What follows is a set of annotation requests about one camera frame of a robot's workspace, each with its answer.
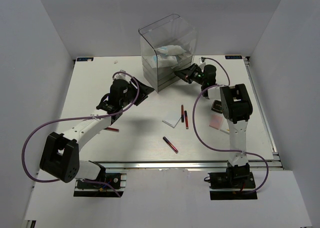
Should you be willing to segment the clear acrylic organizer with drawers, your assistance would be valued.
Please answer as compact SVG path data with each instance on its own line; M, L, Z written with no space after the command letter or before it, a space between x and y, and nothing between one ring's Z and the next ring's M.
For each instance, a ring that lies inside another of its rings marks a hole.
M138 29L144 78L159 93L178 81L175 71L192 65L198 32L173 13Z

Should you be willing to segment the dark lip gloss tube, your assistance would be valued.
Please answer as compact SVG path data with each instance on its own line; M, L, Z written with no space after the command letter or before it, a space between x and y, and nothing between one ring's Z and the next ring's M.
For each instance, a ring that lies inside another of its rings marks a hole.
M188 113L186 110L184 110L184 122L185 122L186 130L188 130L189 129L189 121L188 121Z

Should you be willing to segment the red lip gloss tube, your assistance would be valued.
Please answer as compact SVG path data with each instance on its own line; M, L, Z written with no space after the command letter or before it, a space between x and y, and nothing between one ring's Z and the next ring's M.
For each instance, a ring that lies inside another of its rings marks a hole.
M180 106L180 111L181 111L181 122L184 123L185 118L184 118L184 105L183 104Z

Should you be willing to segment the red lip gloss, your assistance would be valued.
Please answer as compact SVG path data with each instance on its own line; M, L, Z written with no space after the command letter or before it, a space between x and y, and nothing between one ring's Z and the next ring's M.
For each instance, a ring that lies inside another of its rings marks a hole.
M178 149L165 136L162 139L176 154L179 153Z
M112 128L112 127L107 127L107 128L105 128L104 130L106 130L106 131L111 131L111 132L116 132L116 133L118 133L120 130L119 129L117 129L117 128Z

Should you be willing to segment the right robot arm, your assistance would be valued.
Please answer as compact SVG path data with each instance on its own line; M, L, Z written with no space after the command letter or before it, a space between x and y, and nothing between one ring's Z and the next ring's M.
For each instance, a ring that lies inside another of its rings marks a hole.
M211 64L200 68L194 63L174 74L188 84L201 85L200 95L204 98L221 101L222 114L229 128L228 165L232 168L248 165L246 132L253 106L246 86L243 83L235 86L217 84L217 68Z

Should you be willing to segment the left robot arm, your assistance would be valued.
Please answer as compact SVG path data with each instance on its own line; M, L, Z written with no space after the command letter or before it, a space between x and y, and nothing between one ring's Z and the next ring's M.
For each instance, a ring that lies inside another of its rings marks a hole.
M39 167L65 183L73 179L88 180L94 187L105 184L106 169L93 161L80 160L80 151L94 136L108 128L128 105L138 106L154 88L132 78L116 78L89 118L71 129L48 135Z

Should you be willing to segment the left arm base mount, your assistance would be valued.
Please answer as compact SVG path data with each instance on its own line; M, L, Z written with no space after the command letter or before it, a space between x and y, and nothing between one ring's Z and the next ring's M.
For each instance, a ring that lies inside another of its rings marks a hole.
M107 169L98 183L77 179L73 191L74 197L81 198L120 198L124 194L127 174L124 170Z

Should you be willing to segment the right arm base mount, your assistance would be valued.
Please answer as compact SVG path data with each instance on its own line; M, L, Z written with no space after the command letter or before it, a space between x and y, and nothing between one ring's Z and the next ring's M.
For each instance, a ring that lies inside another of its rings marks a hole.
M209 184L211 201L257 200L256 183L251 171L234 173L231 167L224 172L210 172L203 179Z

